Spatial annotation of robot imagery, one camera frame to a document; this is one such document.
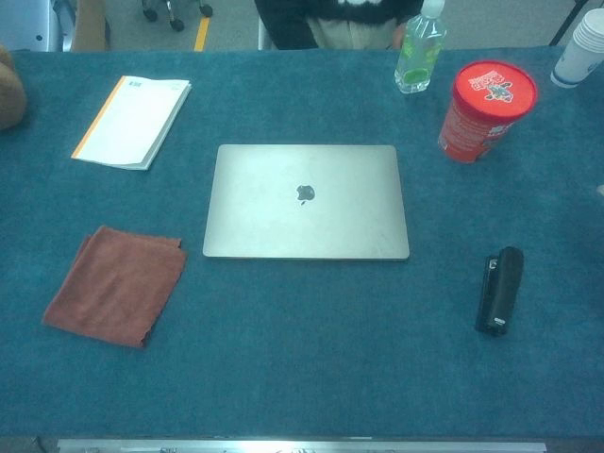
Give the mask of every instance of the microfiber towel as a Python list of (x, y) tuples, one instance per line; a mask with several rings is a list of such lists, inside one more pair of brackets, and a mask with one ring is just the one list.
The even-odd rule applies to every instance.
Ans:
[(42, 321), (113, 344), (143, 347), (184, 267), (179, 239), (101, 226), (84, 239)]

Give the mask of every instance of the cup lid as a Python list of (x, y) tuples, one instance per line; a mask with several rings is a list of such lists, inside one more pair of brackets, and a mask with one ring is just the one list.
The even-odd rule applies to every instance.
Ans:
[(604, 39), (604, 8), (587, 11), (582, 22), (595, 38)]
[(475, 61), (455, 79), (453, 96), (469, 114), (486, 121), (510, 123), (526, 115), (537, 102), (535, 81), (505, 61)]

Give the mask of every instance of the felt surface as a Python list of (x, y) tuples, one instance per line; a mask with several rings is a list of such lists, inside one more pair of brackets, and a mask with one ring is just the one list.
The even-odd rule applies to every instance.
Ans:
[[(404, 97), (389, 52), (15, 56), (30, 104), (0, 135), (0, 434), (604, 436), (604, 71), (560, 49), (443, 52)], [(534, 112), (474, 165), (436, 145), (456, 72), (504, 59)], [(69, 159), (121, 75), (193, 89), (148, 172)], [(394, 144), (407, 262), (201, 255), (221, 143)], [(145, 350), (41, 324), (100, 225), (182, 238)], [(485, 258), (525, 253), (510, 332), (474, 331)]]

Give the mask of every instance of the paper cup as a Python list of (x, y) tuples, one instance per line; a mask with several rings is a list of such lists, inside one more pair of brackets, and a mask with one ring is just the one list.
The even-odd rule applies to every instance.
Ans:
[(563, 88), (575, 88), (604, 60), (604, 8), (589, 11), (566, 45), (550, 78)]
[(452, 159), (471, 163), (493, 148), (537, 102), (537, 86), (503, 61), (477, 61), (457, 74), (439, 136)]

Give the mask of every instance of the red container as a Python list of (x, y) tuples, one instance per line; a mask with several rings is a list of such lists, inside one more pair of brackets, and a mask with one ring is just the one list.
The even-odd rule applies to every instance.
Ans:
[(459, 162), (474, 162), (537, 102), (537, 85), (503, 61), (476, 61), (461, 69), (439, 145)]

